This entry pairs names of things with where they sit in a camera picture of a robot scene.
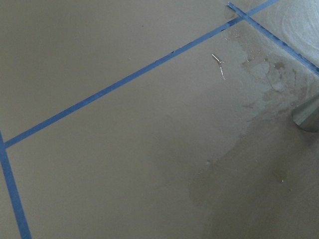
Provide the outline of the steel jigger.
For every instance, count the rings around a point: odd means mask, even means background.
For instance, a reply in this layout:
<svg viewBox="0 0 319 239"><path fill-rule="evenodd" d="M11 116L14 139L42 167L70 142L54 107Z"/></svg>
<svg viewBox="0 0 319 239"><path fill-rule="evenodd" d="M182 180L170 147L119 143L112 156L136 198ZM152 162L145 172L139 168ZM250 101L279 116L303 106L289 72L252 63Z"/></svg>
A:
<svg viewBox="0 0 319 239"><path fill-rule="evenodd" d="M319 95L316 94L292 110L292 120L300 129L307 132L319 131Z"/></svg>

